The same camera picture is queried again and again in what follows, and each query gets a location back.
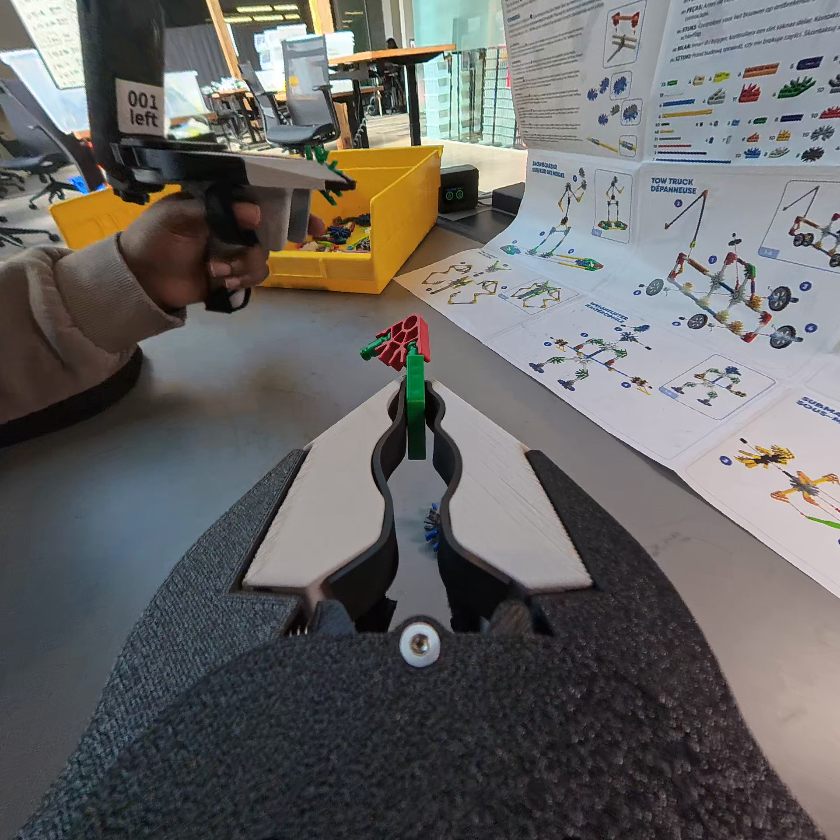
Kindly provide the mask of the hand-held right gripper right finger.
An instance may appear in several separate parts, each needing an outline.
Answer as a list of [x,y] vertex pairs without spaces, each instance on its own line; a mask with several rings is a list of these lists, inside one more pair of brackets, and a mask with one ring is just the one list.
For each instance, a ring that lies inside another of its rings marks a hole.
[[593,580],[521,441],[439,381],[426,384],[445,483],[437,566],[453,607],[589,590]]

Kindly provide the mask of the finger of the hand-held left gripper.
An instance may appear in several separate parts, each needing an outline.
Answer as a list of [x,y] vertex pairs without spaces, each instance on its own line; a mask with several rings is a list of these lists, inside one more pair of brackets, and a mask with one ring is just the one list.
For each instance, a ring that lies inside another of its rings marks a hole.
[[307,189],[255,188],[254,201],[259,207],[257,227],[259,243],[268,251],[281,251],[291,242],[308,240],[312,193]]
[[246,184],[240,187],[241,197],[254,197],[255,188],[300,188],[320,192],[324,187],[324,170],[305,157],[242,153],[240,159],[246,174]]

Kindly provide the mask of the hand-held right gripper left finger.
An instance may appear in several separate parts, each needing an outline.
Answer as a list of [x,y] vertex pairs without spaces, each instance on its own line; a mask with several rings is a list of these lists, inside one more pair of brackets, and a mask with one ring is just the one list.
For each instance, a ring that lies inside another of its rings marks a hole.
[[244,590],[306,607],[374,607],[385,596],[398,565],[388,480],[406,456],[404,396],[394,381],[310,443],[248,557]]

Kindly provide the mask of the red toy connector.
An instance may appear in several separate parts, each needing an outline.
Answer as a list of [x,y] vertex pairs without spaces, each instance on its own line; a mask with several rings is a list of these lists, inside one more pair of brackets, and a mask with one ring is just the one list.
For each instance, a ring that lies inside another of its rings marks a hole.
[[407,367],[410,355],[417,354],[425,362],[431,361],[431,344],[428,325],[418,314],[410,314],[394,323],[388,330],[378,333],[373,355],[394,371]]

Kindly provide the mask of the grey desk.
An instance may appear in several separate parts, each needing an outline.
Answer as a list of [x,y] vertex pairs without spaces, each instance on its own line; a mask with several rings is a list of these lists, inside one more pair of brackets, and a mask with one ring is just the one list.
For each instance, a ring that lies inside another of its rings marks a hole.
[[379,296],[255,290],[146,342],[118,404],[2,450],[2,838],[86,730],[172,566],[287,453],[391,380],[359,349],[411,312],[430,371],[621,522],[671,580],[753,735],[838,838],[838,599],[396,283]]

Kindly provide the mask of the person's left hand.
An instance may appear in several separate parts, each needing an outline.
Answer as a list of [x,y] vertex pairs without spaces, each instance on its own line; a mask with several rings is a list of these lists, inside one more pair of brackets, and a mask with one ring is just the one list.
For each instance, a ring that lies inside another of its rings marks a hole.
[[262,245],[224,250],[211,245],[203,204],[185,192],[154,203],[121,232],[123,261],[146,295],[174,313],[205,302],[211,287],[238,292],[268,276]]

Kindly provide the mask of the pile of toy pieces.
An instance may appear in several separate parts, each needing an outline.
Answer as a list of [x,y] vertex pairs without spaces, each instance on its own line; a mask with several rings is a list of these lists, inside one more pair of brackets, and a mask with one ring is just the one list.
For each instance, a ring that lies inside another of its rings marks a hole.
[[371,215],[363,213],[348,217],[336,217],[320,236],[310,236],[298,248],[316,253],[370,254]]

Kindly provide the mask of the white sign board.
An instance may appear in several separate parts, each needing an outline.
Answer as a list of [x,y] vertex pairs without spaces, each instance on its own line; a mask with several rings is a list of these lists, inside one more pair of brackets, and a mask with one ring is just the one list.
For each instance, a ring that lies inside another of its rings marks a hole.
[[12,1],[14,11],[60,90],[85,85],[76,1]]

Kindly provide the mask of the black office chair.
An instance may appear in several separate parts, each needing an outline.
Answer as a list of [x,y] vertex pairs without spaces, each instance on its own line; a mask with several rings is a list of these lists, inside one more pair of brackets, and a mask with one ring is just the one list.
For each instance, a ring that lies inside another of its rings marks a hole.
[[263,134],[273,147],[303,151],[340,137],[341,128],[329,82],[329,53],[324,35],[281,42],[287,117],[282,119],[277,93],[268,91],[247,61],[239,68],[254,95]]

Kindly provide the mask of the wooden office table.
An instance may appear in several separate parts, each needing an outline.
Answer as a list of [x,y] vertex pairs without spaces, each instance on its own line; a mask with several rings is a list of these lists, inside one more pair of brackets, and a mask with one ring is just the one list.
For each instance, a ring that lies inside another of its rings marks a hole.
[[361,93],[361,81],[371,78],[375,67],[389,63],[403,68],[406,74],[406,107],[412,146],[422,145],[417,85],[417,66],[456,50],[456,44],[431,45],[398,49],[377,49],[328,59],[330,68],[353,82],[353,91]]

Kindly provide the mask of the black digital clock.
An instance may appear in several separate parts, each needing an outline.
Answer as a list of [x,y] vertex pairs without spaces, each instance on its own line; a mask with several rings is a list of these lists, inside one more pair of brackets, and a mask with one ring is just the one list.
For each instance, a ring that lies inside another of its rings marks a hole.
[[438,214],[456,214],[476,209],[479,201],[479,170],[472,164],[442,166],[439,173]]

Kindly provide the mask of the fold-out toy instruction sheet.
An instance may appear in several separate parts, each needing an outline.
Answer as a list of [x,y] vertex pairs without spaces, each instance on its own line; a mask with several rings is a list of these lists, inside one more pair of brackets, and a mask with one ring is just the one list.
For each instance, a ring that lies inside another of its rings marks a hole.
[[838,595],[838,2],[503,21],[518,214],[398,283]]

